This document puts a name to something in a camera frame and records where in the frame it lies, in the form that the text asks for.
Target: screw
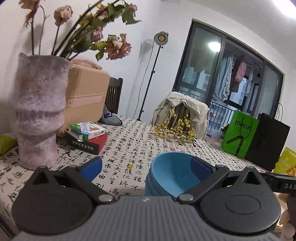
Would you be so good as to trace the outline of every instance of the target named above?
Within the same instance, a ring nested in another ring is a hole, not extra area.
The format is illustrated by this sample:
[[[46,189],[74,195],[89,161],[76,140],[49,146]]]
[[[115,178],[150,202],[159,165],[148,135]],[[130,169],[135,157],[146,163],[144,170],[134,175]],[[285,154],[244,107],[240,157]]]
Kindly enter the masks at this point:
[[[113,196],[110,194],[102,194],[99,196],[99,200],[101,202],[111,202],[113,200]]]
[[[194,196],[191,194],[182,194],[179,196],[179,199],[184,201],[184,202],[189,202],[192,201],[194,199]]]

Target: fuzzy felt vase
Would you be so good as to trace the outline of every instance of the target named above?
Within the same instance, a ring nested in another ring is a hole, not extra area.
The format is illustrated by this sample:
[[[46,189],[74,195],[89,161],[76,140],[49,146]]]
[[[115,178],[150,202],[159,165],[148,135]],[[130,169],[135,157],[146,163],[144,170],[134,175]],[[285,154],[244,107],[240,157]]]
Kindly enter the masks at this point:
[[[64,123],[70,67],[70,61],[57,56],[19,55],[12,129],[17,136],[20,164],[25,168],[50,168],[56,162],[55,131]]]

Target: tablecloth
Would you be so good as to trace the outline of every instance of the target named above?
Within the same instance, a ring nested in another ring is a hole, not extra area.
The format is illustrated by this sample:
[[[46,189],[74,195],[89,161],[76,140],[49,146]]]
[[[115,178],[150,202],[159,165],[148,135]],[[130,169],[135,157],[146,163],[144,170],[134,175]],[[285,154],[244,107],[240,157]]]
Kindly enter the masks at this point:
[[[150,124],[119,116],[122,126],[105,127],[108,140],[100,156],[102,172],[93,183],[116,198],[119,195],[144,195],[145,178],[153,158],[165,151],[181,151],[196,155],[212,165],[223,164],[230,170],[243,170],[254,166],[260,172],[264,169],[249,161],[225,153],[219,146],[197,140],[197,144],[180,145],[171,139],[162,139],[151,134]],[[67,165],[82,165],[95,155],[77,150],[57,139],[58,159],[51,170],[61,170]],[[0,156],[0,215],[13,223],[11,207],[18,193],[33,171],[19,165],[18,148],[14,147]]]

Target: lamp head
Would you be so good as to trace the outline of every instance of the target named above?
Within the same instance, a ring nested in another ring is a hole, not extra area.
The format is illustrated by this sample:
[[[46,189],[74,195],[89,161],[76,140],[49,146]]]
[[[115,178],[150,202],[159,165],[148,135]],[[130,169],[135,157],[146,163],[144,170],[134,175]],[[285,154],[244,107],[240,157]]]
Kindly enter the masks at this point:
[[[165,45],[168,42],[168,33],[161,31],[158,34],[155,34],[154,42],[159,46]]]

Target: window frame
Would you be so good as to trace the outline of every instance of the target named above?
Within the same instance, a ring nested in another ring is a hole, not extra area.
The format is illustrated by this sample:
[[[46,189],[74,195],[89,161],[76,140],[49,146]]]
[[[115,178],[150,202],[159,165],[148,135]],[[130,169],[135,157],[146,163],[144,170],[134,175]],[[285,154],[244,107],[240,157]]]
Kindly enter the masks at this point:
[[[263,75],[264,75],[264,66],[265,65],[268,65],[268,67],[272,68],[272,70],[274,70],[275,72],[278,73],[279,75],[279,80],[278,80],[278,84],[277,84],[277,88],[276,88],[276,92],[275,92],[275,97],[274,97],[274,100],[273,100],[273,105],[272,105],[272,109],[271,109],[271,112],[268,113],[271,115],[272,118],[275,117],[276,115],[276,111],[277,111],[277,107],[279,105],[279,102],[280,102],[280,98],[281,98],[281,92],[282,92],[282,87],[283,87],[283,83],[284,83],[284,73],[278,69],[275,65],[273,65],[271,62],[269,62],[266,58],[264,58],[260,53],[258,53],[257,51],[255,51],[254,49],[252,49],[250,46],[246,45],[245,43],[243,43],[242,41],[236,39],[235,37],[223,32],[222,30],[220,29],[217,29],[207,23],[204,23],[202,21],[199,21],[199,20],[196,20],[196,19],[192,19],[192,22],[191,22],[191,25],[190,25],[190,28],[189,28],[189,33],[188,33],[188,36],[187,36],[187,40],[186,40],[186,43],[185,43],[185,47],[184,47],[184,50],[183,50],[183,54],[182,54],[182,57],[181,57],[181,61],[180,61],[180,65],[179,65],[179,68],[178,68],[178,71],[177,71],[177,75],[176,75],[176,78],[175,78],[175,82],[174,82],[174,85],[173,85],[173,88],[172,88],[172,91],[179,91],[180,90],[180,87],[181,87],[181,83],[182,83],[182,73],[184,73],[185,71],[185,67],[186,65],[184,63],[187,63],[188,61],[188,58],[189,58],[189,53],[192,47],[192,42],[193,42],[193,38],[194,38],[194,34],[195,34],[195,31],[196,31],[196,28],[202,28],[202,29],[205,29],[207,31],[210,31],[220,37],[222,37],[222,42],[221,42],[221,51],[219,53],[219,58],[218,58],[218,62],[217,62],[217,66],[215,68],[215,71],[214,71],[214,74],[213,76],[211,76],[209,82],[211,83],[210,87],[209,87],[209,91],[206,95],[206,105],[207,106],[210,106],[210,103],[211,103],[211,100],[212,100],[212,96],[213,96],[213,93],[214,93],[214,90],[215,90],[215,86],[216,86],[216,82],[217,82],[217,77],[218,77],[218,71],[219,69],[221,68],[221,64],[222,64],[222,56],[223,56],[223,53],[224,53],[224,47],[225,47],[225,43],[226,41],[231,41],[231,42],[234,42],[235,44],[239,45],[240,47],[244,48],[245,50],[249,51],[251,54],[255,55],[257,58],[259,58],[260,60],[262,60],[263,62],[263,68],[262,68],[262,74],[261,74],[261,79],[260,79],[260,83],[259,83],[259,89],[258,89],[258,95],[257,95],[257,98],[256,98],[256,101],[255,101],[255,105],[254,105],[254,109],[252,111],[252,116],[254,115],[255,113],[255,110],[257,108],[257,104],[258,104],[258,99],[259,99],[259,95],[260,95],[260,91],[261,91],[261,87],[262,87],[262,82],[263,82]],[[242,110],[243,109],[243,106],[244,106],[244,103],[245,103],[245,99],[243,100],[243,103],[242,105],[239,105],[235,102],[232,102],[230,100],[228,100],[227,102],[229,103],[226,103],[226,104],[229,104],[239,110]]]

